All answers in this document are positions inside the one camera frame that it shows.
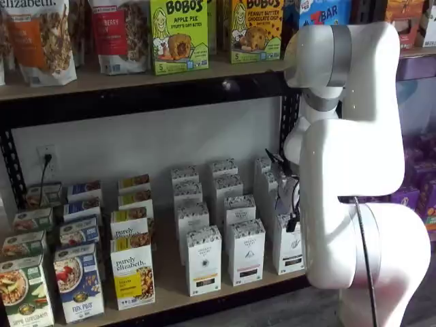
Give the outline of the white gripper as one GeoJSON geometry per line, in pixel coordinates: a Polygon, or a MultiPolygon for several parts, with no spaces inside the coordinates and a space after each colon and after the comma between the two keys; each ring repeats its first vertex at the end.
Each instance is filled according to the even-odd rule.
{"type": "Polygon", "coordinates": [[[298,206],[297,201],[299,201],[299,177],[286,160],[274,163],[274,176],[277,181],[276,212],[290,214],[286,232],[292,233],[300,222],[299,213],[293,213],[293,208],[298,206]]]}

